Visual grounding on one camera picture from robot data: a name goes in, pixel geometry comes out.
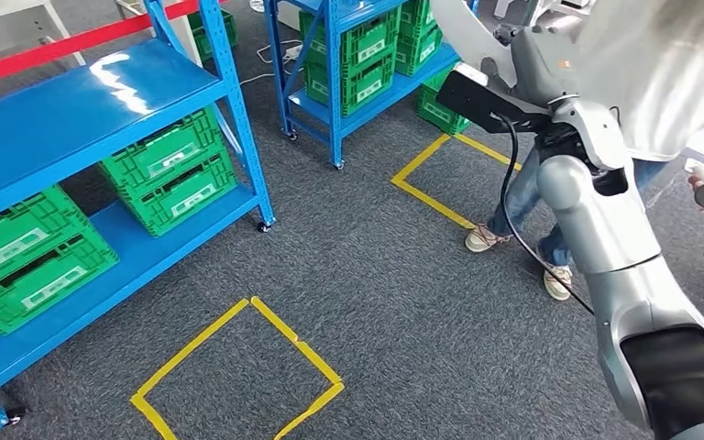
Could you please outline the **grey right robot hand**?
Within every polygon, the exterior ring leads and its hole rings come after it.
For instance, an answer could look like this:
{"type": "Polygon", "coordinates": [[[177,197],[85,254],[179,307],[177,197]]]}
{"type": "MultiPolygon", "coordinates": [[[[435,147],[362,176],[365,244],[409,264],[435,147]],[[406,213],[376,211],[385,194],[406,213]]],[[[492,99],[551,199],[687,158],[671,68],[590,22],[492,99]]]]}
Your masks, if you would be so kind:
{"type": "Polygon", "coordinates": [[[509,50],[507,60],[515,79],[503,78],[502,60],[486,57],[480,68],[488,75],[493,90],[541,107],[578,94],[571,60],[575,48],[567,36],[541,27],[521,27],[502,29],[496,33],[496,39],[509,50]]]}

